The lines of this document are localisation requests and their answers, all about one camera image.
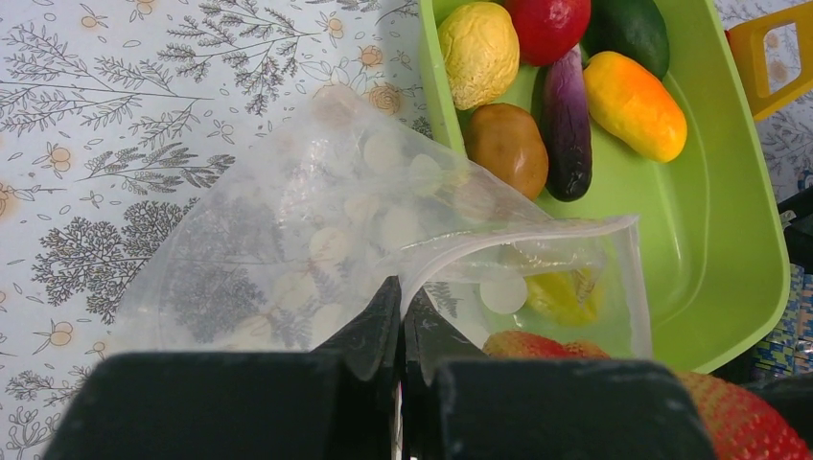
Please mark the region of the brown kiwi potato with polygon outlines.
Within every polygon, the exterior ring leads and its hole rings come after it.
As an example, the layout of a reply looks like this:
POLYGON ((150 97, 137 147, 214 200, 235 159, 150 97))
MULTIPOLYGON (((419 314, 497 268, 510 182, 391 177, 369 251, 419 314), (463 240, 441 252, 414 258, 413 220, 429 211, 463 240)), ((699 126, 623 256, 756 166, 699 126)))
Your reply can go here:
POLYGON ((525 109, 510 103, 480 106, 463 138, 470 160, 526 198, 535 200, 546 186, 546 146, 525 109))

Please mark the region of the red strawberry bunch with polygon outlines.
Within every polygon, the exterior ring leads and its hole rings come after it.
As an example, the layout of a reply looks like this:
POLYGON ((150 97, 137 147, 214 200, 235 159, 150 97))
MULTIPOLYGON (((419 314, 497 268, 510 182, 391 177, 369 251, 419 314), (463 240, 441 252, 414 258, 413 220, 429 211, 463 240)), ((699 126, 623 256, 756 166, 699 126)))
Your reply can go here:
MULTIPOLYGON (((490 357, 609 358, 587 340, 560 343, 522 331, 489 335, 490 357)), ((723 379, 690 371, 675 373, 687 389, 719 459, 810 459, 808 445, 770 404, 723 379)))

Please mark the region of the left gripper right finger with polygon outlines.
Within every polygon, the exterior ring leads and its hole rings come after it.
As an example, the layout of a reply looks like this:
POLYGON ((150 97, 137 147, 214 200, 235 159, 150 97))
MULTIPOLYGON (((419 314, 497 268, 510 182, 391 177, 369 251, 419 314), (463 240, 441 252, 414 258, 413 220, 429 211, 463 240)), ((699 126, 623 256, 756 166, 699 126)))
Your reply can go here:
POLYGON ((445 319, 421 288, 404 318, 408 382, 431 385, 437 367, 448 359, 480 358, 485 353, 445 319))

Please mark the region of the yellow green starfruit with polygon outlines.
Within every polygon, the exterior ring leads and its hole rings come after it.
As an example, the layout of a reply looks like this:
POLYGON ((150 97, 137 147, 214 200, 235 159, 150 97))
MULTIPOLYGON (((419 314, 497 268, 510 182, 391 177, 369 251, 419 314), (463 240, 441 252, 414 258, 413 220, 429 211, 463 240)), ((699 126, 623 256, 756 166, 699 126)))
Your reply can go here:
POLYGON ((589 268, 540 273, 524 278, 525 305, 564 327, 585 327, 597 321, 603 300, 598 273, 589 268))

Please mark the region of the clear zip top bag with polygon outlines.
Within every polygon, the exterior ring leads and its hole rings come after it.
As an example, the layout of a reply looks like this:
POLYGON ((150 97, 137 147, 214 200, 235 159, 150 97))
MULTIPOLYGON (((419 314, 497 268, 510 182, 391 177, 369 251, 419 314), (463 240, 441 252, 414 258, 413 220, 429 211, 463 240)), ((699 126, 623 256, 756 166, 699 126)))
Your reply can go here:
POLYGON ((331 86, 185 214, 127 289, 106 345, 310 351, 389 276, 400 282, 401 319, 428 284, 477 285, 482 305, 505 315, 533 311, 525 277, 580 268, 597 271, 602 292, 623 290, 611 311, 628 319, 633 357, 651 357, 636 217, 554 218, 331 86))

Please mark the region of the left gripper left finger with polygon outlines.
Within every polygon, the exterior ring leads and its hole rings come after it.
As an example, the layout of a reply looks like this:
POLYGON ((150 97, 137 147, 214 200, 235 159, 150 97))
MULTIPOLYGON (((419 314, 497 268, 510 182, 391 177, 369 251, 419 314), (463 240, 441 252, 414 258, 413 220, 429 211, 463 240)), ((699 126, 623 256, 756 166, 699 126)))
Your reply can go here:
POLYGON ((397 345, 400 304, 400 282, 397 276, 389 276, 362 312, 317 346, 314 353, 338 356, 355 378, 372 380, 397 345))

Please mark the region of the green plastic tray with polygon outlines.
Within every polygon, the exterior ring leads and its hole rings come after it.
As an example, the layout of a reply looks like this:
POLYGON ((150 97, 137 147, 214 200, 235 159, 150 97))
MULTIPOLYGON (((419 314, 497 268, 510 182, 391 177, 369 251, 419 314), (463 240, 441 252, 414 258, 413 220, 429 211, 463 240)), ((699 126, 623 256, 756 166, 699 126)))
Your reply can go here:
MULTIPOLYGON (((432 134, 463 153, 469 113, 454 109, 437 27, 470 1, 419 1, 420 67, 432 134)), ((742 354, 779 321, 790 274, 776 202, 750 109, 713 1, 655 1, 665 21, 670 66, 663 81, 685 114, 682 154, 660 164, 592 126, 592 185, 573 202, 547 192, 538 205, 556 218, 639 216, 639 241, 654 358, 709 372, 742 354)), ((632 357, 628 319, 615 315, 605 284, 597 321, 562 328, 527 309, 496 314, 477 285, 428 284, 449 321, 481 345, 491 331, 523 326, 569 342, 583 336, 610 355, 632 357)))

